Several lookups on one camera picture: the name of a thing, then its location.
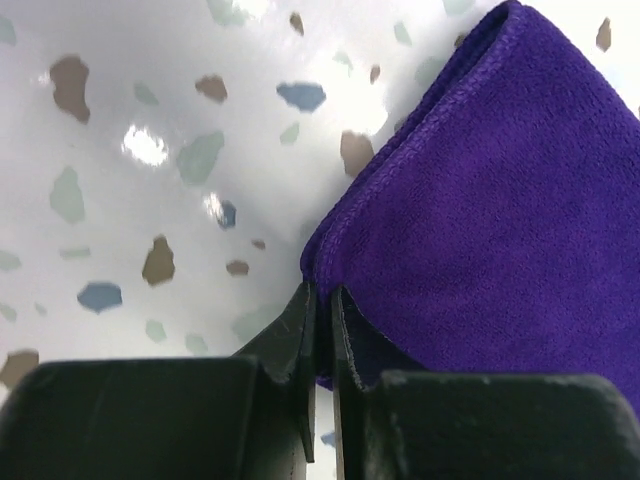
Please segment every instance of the fabric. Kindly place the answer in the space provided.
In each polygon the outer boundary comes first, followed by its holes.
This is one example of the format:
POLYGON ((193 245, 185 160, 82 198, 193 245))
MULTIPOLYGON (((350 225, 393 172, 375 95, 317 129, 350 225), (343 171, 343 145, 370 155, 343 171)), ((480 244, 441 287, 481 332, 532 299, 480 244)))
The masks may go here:
POLYGON ((640 123, 556 27, 507 1, 301 267, 429 369, 597 373, 637 410, 640 123))

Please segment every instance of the towel fold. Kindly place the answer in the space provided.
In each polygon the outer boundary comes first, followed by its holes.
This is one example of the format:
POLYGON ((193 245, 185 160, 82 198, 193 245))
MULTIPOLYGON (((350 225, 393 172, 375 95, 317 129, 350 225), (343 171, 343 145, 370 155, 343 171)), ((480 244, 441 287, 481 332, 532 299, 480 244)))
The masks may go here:
POLYGON ((516 1, 467 36, 301 259, 425 367, 603 375, 640 408, 640 123, 516 1))

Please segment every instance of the brown speck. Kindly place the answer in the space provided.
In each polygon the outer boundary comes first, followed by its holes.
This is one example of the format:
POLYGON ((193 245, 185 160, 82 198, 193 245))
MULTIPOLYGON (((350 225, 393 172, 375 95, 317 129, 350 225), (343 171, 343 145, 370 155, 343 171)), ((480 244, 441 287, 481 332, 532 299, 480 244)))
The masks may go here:
POLYGON ((160 235, 153 240, 153 248, 149 250, 147 260, 142 268, 142 278, 152 287, 168 282, 176 273, 173 264, 173 252, 164 235, 160 235))
POLYGON ((251 245, 256 247, 258 250, 264 250, 267 248, 267 244, 264 243, 264 240, 251 240, 251 245))
POLYGON ((245 276, 249 274, 249 264, 243 260, 234 260, 227 263, 227 272, 232 277, 245 276))
POLYGON ((453 45, 458 48, 460 45, 462 45, 462 42, 464 42, 464 39, 467 38, 467 34, 466 33, 461 33, 460 35, 458 35, 455 39, 455 41, 453 42, 453 45))
POLYGON ((9 390, 12 390, 39 363, 40 355, 36 350, 28 349, 9 353, 4 367, 0 370, 0 383, 4 383, 9 390))
POLYGON ((351 131, 342 132, 340 156, 344 161, 345 173, 356 177, 373 158, 371 141, 365 135, 351 131))
POLYGON ((407 121, 407 117, 402 117, 400 120, 398 120, 396 124, 393 126, 394 133, 400 130, 402 128, 402 125, 404 125, 404 122, 406 121, 407 121))
POLYGON ((606 52, 611 47, 611 20, 605 18, 596 35, 596 45, 606 52))
POLYGON ((225 87, 224 80, 220 75, 202 77, 196 82, 196 90, 218 103, 227 99, 227 87, 225 87))
POLYGON ((53 100, 58 108, 80 123, 88 123, 91 113, 84 95, 89 67, 77 55, 67 55, 51 65, 49 77, 55 85, 53 100))
POLYGON ((374 65, 373 67, 371 67, 371 72, 369 72, 369 81, 371 82, 371 85, 376 83, 376 80, 378 79, 379 76, 380 76, 380 65, 374 65))
POLYGON ((298 12, 293 12, 289 17, 289 23, 293 29, 301 36, 304 36, 304 25, 302 25, 302 17, 298 12))

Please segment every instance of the speckled countertop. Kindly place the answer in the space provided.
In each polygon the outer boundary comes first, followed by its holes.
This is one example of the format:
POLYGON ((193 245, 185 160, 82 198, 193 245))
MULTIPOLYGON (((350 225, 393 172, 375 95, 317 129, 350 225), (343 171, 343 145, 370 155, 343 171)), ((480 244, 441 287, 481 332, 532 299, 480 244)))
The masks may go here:
MULTIPOLYGON (((0 402, 42 361, 246 343, 497 3, 0 0, 0 402)), ((640 0, 525 3, 638 113, 640 0)), ((319 396, 312 479, 335 474, 319 396)))

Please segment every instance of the blue speck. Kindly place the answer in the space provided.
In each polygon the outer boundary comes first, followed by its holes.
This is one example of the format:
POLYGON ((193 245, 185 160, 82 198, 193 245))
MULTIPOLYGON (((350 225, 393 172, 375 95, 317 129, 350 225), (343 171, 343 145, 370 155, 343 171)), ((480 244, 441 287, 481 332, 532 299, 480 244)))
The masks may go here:
POLYGON ((333 448, 336 448, 336 432, 325 433, 320 437, 320 440, 322 440, 322 443, 325 445, 330 445, 333 448))
POLYGON ((78 302, 83 307, 100 313, 122 305, 122 291, 111 282, 90 282, 78 294, 78 302))
POLYGON ((218 215, 218 225, 223 230, 236 226, 236 207, 228 200, 220 202, 220 214, 218 215))
POLYGON ((281 83, 276 91, 287 105, 298 107, 301 112, 313 112, 327 99, 322 86, 316 83, 281 83))

